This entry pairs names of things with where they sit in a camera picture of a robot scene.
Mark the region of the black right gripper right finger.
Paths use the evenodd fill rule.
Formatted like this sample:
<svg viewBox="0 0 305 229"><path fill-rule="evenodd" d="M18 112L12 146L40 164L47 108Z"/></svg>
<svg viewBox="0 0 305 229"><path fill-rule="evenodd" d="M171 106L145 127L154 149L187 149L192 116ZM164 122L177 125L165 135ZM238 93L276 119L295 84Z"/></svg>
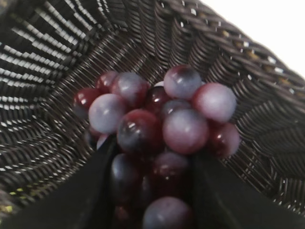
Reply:
<svg viewBox="0 0 305 229"><path fill-rule="evenodd" d="M198 229L303 229L305 219L273 203L205 153L193 156Z"/></svg>

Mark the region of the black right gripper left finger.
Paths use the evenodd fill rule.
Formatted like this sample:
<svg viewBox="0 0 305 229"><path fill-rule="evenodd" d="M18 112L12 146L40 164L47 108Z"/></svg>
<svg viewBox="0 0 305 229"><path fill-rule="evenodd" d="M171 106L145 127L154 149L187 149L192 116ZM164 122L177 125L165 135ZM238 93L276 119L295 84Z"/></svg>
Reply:
<svg viewBox="0 0 305 229"><path fill-rule="evenodd" d="M1 223L2 229L109 229L109 189L116 138L109 137L75 175L43 200Z"/></svg>

